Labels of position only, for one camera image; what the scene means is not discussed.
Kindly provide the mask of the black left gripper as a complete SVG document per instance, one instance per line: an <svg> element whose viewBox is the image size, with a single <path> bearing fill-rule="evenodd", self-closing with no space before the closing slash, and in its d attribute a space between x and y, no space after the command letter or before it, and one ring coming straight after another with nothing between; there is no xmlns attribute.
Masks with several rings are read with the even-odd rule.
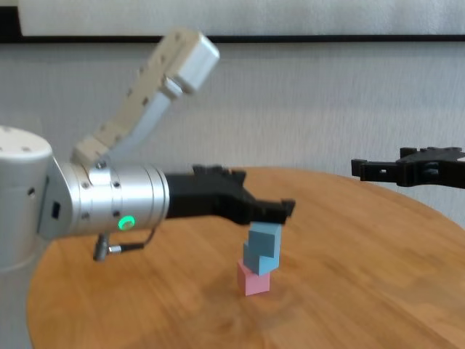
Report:
<svg viewBox="0 0 465 349"><path fill-rule="evenodd" d="M246 172L221 166L195 165L190 173L166 174L168 219L218 216L239 225L250 222L284 224L296 201L256 200L245 188Z"/></svg>

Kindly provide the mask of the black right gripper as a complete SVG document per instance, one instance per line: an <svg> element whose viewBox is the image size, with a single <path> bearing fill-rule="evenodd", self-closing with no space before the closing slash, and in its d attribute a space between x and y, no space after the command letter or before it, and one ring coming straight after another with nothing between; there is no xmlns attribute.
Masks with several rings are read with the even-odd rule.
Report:
<svg viewBox="0 0 465 349"><path fill-rule="evenodd" d="M351 169L361 181L464 188L464 150L458 147L401 148L396 163L353 159Z"/></svg>

